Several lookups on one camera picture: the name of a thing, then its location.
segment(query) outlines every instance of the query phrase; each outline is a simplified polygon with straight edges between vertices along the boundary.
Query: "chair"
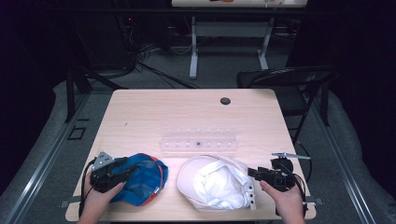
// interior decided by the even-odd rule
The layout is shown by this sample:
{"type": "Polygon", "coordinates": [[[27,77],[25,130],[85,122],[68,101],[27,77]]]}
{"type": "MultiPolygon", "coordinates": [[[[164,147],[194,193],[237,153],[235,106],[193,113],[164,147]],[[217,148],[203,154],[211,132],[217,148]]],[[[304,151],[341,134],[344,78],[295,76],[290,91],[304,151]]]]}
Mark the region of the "chair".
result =
{"type": "Polygon", "coordinates": [[[323,87],[327,97],[327,84],[337,77],[333,66],[286,67],[239,72],[236,84],[239,89],[272,89],[284,117],[301,116],[298,126],[289,128],[296,131],[292,137],[295,144],[318,90],[323,87]]]}

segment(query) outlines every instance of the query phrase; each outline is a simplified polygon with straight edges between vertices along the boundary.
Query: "small black object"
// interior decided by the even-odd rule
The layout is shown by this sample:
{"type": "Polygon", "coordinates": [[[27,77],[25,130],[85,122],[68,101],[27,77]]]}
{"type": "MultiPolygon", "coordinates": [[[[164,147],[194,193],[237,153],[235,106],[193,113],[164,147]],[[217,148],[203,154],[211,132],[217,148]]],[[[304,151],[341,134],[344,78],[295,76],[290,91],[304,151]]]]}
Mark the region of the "small black object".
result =
{"type": "Polygon", "coordinates": [[[269,170],[259,167],[257,170],[248,168],[247,175],[254,177],[255,180],[264,180],[269,185],[279,191],[287,191],[294,186],[294,177],[292,175],[285,175],[281,171],[269,170]]]}
{"type": "Polygon", "coordinates": [[[220,99],[220,102],[222,105],[229,105],[231,103],[231,100],[230,100],[230,98],[223,97],[220,99]]]}
{"type": "Polygon", "coordinates": [[[119,167],[127,162],[127,158],[114,160],[106,153],[101,152],[98,159],[92,167],[91,185],[99,192],[107,192],[108,190],[116,187],[120,182],[126,182],[130,174],[136,169],[137,165],[134,164],[120,173],[115,175],[112,171],[115,167],[119,167]]]}

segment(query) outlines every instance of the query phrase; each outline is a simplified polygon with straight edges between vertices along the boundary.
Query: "gray floor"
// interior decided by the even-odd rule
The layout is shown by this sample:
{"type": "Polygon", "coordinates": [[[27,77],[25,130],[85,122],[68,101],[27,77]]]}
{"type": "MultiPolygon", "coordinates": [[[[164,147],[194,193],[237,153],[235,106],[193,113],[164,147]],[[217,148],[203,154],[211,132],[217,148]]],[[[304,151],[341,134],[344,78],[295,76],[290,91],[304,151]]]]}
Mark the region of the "gray floor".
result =
{"type": "MultiPolygon", "coordinates": [[[[292,44],[292,40],[273,36],[266,54],[269,67],[284,66],[292,44]]],[[[260,68],[256,52],[260,46],[260,39],[251,38],[203,40],[199,47],[198,78],[195,80],[189,79],[189,52],[179,54],[172,50],[155,49],[146,54],[143,63],[201,88],[236,88],[234,79],[237,72],[260,68]]],[[[131,74],[112,81],[130,89],[173,88],[160,77],[142,70],[139,65],[131,74]]],[[[91,82],[94,91],[90,95],[78,94],[78,112],[69,124],[64,124],[65,84],[61,83],[54,89],[57,99],[48,123],[24,165],[0,198],[1,223],[68,223],[64,218],[66,208],[59,207],[60,202],[68,200],[73,194],[111,97],[108,87],[95,80],[91,82]],[[67,140],[74,126],[86,128],[81,140],[67,140]],[[43,160],[48,157],[53,158],[54,163],[48,165],[47,173],[38,173],[37,168],[41,168],[43,160]],[[41,176],[43,183],[37,185],[37,190],[26,188],[32,177],[37,175],[41,176]]],[[[313,162],[308,187],[311,194],[325,202],[317,206],[317,216],[308,223],[396,223],[396,208],[392,206],[395,202],[370,177],[361,161],[358,136],[333,94],[329,103],[329,121],[331,126],[324,127],[314,108],[300,137],[313,162]]],[[[296,151],[304,155],[301,146],[296,145],[296,151]]],[[[301,161],[301,165],[306,174],[308,163],[301,161]]]]}

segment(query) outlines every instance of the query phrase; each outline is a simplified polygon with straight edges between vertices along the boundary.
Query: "human hand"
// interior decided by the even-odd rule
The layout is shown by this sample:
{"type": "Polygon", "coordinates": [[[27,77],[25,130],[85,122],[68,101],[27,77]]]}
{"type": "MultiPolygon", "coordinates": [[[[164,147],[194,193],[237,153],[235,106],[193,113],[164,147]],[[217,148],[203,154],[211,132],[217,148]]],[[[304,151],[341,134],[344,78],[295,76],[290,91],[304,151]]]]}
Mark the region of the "human hand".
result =
{"type": "Polygon", "coordinates": [[[274,189],[263,180],[260,181],[260,186],[262,190],[267,192],[274,199],[276,209],[285,224],[305,223],[303,216],[303,198],[296,185],[285,192],[274,189]]]}
{"type": "Polygon", "coordinates": [[[101,193],[92,188],[92,185],[90,183],[90,177],[91,172],[87,173],[87,178],[85,178],[85,186],[83,192],[85,195],[85,203],[84,210],[82,211],[81,217],[78,221],[79,224],[97,223],[102,214],[106,211],[111,199],[122,190],[125,184],[119,183],[113,189],[110,189],[105,193],[101,193]]]}

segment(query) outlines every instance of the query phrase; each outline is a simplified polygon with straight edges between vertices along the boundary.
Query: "dark background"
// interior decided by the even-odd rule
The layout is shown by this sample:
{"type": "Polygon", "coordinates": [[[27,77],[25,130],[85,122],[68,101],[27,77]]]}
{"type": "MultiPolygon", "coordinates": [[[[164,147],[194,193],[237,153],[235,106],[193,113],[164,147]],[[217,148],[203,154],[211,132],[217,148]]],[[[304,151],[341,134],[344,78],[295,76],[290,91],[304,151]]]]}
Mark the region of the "dark background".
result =
{"type": "MultiPolygon", "coordinates": [[[[79,6],[81,2],[86,4],[84,7],[92,4],[114,7],[106,5],[107,1],[67,1],[79,6]]],[[[169,7],[170,1],[155,2],[157,5],[136,1],[136,5],[128,7],[169,7]]],[[[53,87],[65,80],[72,64],[125,69],[134,67],[134,62],[129,61],[133,51],[125,45],[115,17],[85,16],[90,22],[78,23],[81,18],[71,18],[70,23],[70,18],[47,17],[38,7],[43,4],[65,7],[65,3],[19,0],[0,4],[3,192],[50,115],[55,100],[53,87]],[[107,31],[107,35],[100,36],[100,29],[107,31]]],[[[358,133],[363,160],[373,178],[396,198],[394,8],[394,1],[309,1],[307,12],[333,15],[301,20],[287,66],[334,63],[339,67],[341,76],[331,85],[331,91],[342,101],[358,133]]],[[[177,18],[134,20],[157,45],[169,47],[166,24],[177,23],[177,18]]]]}

